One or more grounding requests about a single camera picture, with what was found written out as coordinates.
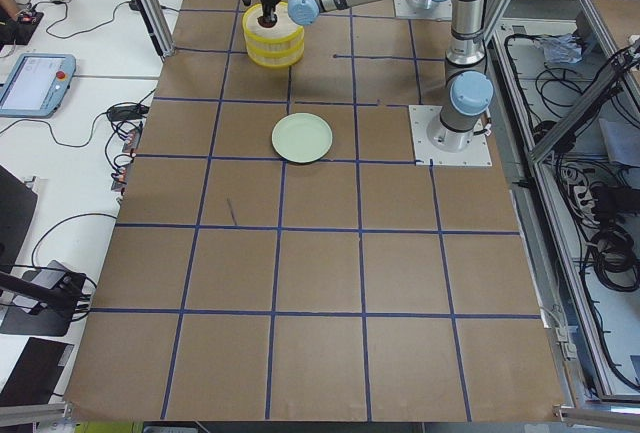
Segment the person hand at desk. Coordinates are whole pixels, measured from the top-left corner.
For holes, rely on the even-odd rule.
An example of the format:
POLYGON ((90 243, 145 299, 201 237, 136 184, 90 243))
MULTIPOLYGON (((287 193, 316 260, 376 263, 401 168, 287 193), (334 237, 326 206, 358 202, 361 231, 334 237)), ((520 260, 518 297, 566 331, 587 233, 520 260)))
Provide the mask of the person hand at desk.
POLYGON ((0 0, 1 18, 10 18, 17 20, 20 14, 20 7, 15 0, 0 0))

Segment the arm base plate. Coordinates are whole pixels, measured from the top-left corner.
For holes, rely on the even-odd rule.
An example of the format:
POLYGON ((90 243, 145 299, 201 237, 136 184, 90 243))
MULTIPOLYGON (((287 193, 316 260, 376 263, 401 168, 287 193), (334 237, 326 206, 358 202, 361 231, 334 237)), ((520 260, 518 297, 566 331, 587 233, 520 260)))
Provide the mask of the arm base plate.
POLYGON ((451 0, 393 0, 395 16, 399 19, 450 21, 451 0))
POLYGON ((441 123, 440 111, 441 107, 438 105, 408 107, 415 164, 491 167, 492 160, 482 122, 477 120, 473 129, 468 132, 453 132, 441 123))

